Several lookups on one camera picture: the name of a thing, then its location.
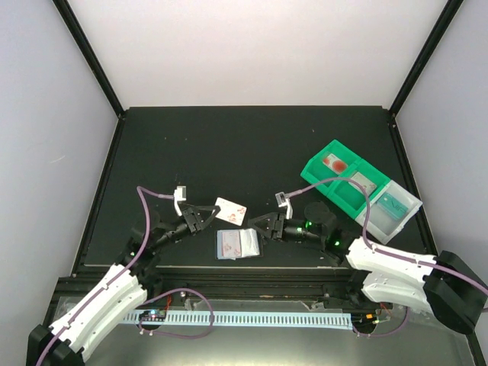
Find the pink VIP card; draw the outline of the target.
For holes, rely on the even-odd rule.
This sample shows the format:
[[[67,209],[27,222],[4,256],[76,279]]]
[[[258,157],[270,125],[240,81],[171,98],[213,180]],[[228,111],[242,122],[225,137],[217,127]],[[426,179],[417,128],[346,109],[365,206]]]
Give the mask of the pink VIP card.
[[[241,226],[247,211],[247,207],[228,201],[224,198],[218,197],[215,205],[220,208],[216,218],[227,223]]]

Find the black leather card holder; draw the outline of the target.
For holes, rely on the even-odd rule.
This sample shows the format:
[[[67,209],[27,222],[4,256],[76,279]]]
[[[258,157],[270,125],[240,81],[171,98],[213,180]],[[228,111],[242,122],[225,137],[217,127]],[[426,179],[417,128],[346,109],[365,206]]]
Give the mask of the black leather card holder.
[[[216,234],[216,258],[237,260],[262,255],[262,244],[254,229],[218,230]]]

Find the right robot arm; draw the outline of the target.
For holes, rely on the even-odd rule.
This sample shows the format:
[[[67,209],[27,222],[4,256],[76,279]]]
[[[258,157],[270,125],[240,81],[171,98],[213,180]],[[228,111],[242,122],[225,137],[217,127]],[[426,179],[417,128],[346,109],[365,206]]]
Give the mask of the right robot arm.
[[[485,310],[487,286],[456,254],[420,255],[366,243],[339,225],[323,203],[313,202],[302,220],[271,212],[248,221],[266,239],[318,244],[334,265],[358,272],[345,289],[355,307],[368,303],[395,303],[432,314],[442,325],[469,335]]]

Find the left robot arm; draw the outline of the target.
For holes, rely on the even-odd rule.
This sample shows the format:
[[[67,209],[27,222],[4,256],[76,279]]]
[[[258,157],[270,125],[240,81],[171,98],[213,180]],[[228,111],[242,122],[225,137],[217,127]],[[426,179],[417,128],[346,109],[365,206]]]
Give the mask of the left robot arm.
[[[173,223],[146,215],[141,242],[130,239],[104,277],[64,316],[36,326],[28,336],[28,365],[84,365],[95,349],[131,311],[158,303],[164,287],[156,267],[162,249],[205,230],[218,206],[187,206]]]

